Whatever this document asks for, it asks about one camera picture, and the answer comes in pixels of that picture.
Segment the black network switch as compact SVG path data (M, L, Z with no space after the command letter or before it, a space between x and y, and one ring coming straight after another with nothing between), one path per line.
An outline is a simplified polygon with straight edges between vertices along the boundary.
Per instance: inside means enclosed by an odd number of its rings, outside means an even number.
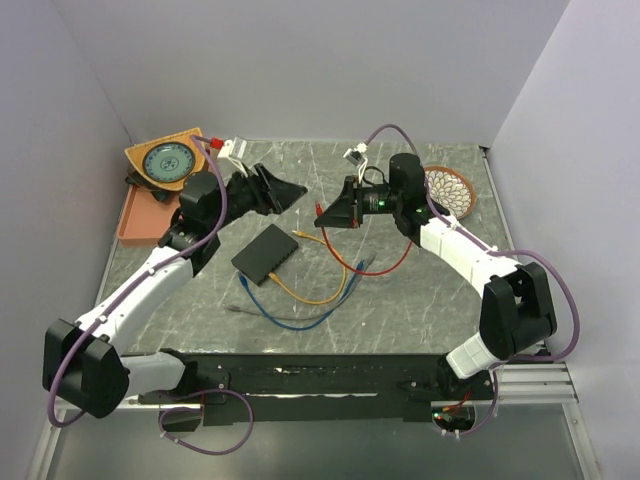
M248 280L261 286L298 248L296 240L272 224L236 254L231 264Z

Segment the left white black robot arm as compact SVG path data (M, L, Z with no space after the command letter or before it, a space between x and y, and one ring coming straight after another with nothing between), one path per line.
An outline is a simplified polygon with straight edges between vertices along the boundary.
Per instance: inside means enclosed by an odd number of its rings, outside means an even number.
M304 196L303 185L256 164L223 179L218 169L190 175L169 229L143 265L108 298L74 322L56 320L46 331L42 383L47 415L57 419L61 398L95 418L112 413L133 395L164 391L174 401L198 389L196 366L172 351L128 355L143 323L175 291L191 281L220 246L218 232L249 212L281 214Z

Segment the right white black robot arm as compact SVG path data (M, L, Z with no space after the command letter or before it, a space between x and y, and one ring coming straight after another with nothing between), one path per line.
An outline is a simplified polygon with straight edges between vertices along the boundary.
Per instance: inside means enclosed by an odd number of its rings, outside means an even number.
M399 232L456 271L481 298L477 333L451 350L437 374L437 386L456 399L472 386L472 376L549 338L557 322L548 277L536 262L519 263L480 241L428 193L419 157L396 154L389 177L367 185L356 176L344 180L339 196L318 208L315 226L357 228L367 215L388 214Z

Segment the floral patterned ceramic plate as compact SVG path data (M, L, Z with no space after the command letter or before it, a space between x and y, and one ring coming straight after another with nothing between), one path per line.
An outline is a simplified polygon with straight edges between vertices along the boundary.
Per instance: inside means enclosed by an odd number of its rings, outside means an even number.
M432 200L446 208L457 219L469 215L476 202L471 183L459 172L444 166L425 167Z

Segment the blue green ceramic plate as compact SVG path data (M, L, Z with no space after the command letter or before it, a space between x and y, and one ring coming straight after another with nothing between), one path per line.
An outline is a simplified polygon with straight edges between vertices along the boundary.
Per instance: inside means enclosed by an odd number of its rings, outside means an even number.
M152 147L143 159L143 171L159 183L186 178L195 167L195 154L183 143L165 142Z

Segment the orange woven basket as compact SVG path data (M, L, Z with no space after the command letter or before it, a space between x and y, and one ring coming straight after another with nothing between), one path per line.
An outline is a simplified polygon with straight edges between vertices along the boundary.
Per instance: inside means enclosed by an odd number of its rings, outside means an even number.
M189 130L185 130L182 132L178 132L172 135L168 135L168 136L164 136L161 138L157 138L155 140L151 140L145 143L141 143L141 144L137 144L134 145L132 147L129 147L125 150L125 154L129 160L129 163L131 164L131 166L133 167L133 169L135 169L136 171L138 171L146 180L148 180L150 183L168 190L170 192L179 192L183 189L184 187L184 183L186 181L186 179L194 173L198 173L200 171L202 171L203 169L206 168L205 163L206 160L204 158L204 155L202 153L199 152L199 150L196 148L196 144L194 143L194 141L192 140L192 136L200 136L201 135L201 130L199 128L192 128ZM161 143L165 143L165 142L180 142L185 144L186 146L188 146L193 153L195 154L195 167L193 168L192 172L184 179L179 180L177 182L173 182L173 183L159 183L156 182L154 180L151 180L143 171L143 159L144 156L147 154L147 152L154 146L159 145Z

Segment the dark bowl under basket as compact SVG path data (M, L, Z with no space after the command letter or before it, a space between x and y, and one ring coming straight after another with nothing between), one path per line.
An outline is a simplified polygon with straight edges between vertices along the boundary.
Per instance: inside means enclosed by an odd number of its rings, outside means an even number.
M127 170L127 176L125 177L125 182L128 185L137 186L149 192L156 202L167 204L171 199L170 191L162 189L150 183L135 169Z

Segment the pink plastic tray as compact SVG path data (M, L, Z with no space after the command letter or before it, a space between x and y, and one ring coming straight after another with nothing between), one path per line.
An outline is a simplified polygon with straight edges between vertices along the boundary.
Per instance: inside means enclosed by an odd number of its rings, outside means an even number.
M117 228L120 244L125 247L156 245L169 228L178 205L176 193L159 202L149 191L130 186Z

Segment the aluminium rail frame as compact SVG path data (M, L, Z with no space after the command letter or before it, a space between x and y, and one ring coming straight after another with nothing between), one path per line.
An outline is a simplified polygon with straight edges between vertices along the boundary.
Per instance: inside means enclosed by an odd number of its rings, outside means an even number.
M448 264L413 244L388 214L367 215L357 228L314 226L315 203L329 206L344 178L357 177L343 158L347 144L329 141L251 141L244 154L247 171L262 163L279 179L303 185L307 193L281 214L249 212L219 230L220 246L189 282L168 297L143 323L128 355L172 350L186 354L435 354L443 358L477 333L481 298ZM473 186L476 202L457 219L480 241L526 259L510 247L507 229L490 183L488 165L476 146L433 149L396 142L368 145L365 184L389 177L392 156L411 153L423 168L444 166ZM269 225L299 244L261 286L232 264L232 258ZM113 288L130 278L152 250L131 254L120 249L111 267ZM401 419L257 422L252 407L246 419L207 426L203 404L143 404L139 395L123 399L104 418L81 413L78 421L115 418L126 427L147 419L163 458L192 449L178 436L178 418L199 423L201 438L233 455L232 472L254 478L348 475L355 461L367 478L453 478L459 468L480 478L492 467L496 479L560 477L556 456L571 458L563 435L547 425L549 413L563 412L576 392L566 365L540 355L541 342L486 370L493 383L489 401L435 402L429 422Z

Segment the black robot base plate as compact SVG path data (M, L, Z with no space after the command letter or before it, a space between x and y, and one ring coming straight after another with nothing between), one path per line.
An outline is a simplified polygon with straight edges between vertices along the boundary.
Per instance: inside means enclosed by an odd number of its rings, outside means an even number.
M186 354L173 390L143 404L203 404L207 426L257 422L401 419L429 422L435 402L489 401L486 371L460 380L435 354Z

